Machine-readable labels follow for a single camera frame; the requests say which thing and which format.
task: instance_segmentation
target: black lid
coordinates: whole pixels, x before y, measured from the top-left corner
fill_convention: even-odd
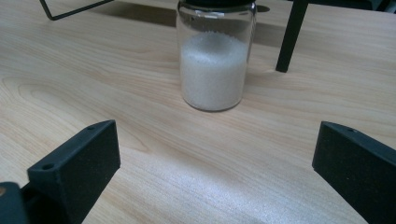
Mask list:
[[[237,7],[249,3],[254,3],[256,0],[181,0],[197,7]]]

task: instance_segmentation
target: transparent glass container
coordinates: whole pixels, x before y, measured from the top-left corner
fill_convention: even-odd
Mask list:
[[[189,105],[222,111],[241,101],[256,12],[254,1],[179,1],[181,90]]]

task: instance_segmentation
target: wood grain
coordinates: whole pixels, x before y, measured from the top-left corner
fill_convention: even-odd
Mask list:
[[[36,161],[115,119],[121,169],[86,224],[365,223],[311,162],[322,120],[396,147],[395,17],[310,5],[280,74],[291,3],[258,2],[271,10],[258,15],[243,100],[204,113],[180,96],[175,1],[56,22],[36,1],[1,1],[0,181],[23,186]]]

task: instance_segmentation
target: black metal leg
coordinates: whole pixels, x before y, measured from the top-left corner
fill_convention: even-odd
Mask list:
[[[98,7],[98,6],[102,5],[102,4],[105,4],[105,3],[108,3],[108,2],[111,2],[111,1],[114,1],[114,0],[104,0],[104,1],[100,1],[100,2],[97,2],[97,3],[91,4],[91,5],[89,5],[89,6],[81,7],[81,8],[78,8],[78,9],[75,9],[75,10],[72,10],[72,11],[69,11],[69,12],[66,12],[66,13],[63,13],[63,14],[58,15],[58,16],[52,16],[52,14],[50,13],[50,9],[49,9],[49,7],[48,7],[48,5],[47,5],[47,3],[46,3],[46,0],[40,0],[40,3],[41,3],[41,6],[43,6],[43,8],[44,8],[44,11],[46,12],[47,17],[48,17],[50,20],[52,20],[52,21],[57,21],[57,20],[59,20],[59,19],[61,19],[61,18],[74,15],[74,14],[76,14],[76,13],[85,11],[85,10],[90,9],[90,8],[93,8],[93,7]]]
[[[276,71],[286,73],[289,68],[291,55],[303,24],[306,8],[309,0],[294,0],[289,16],[288,26],[283,37],[279,58],[277,59]]]

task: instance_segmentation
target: white granular substance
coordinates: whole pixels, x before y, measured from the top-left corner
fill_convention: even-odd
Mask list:
[[[238,104],[247,59],[248,45],[225,34],[205,32],[186,40],[180,48],[184,100],[208,111]]]

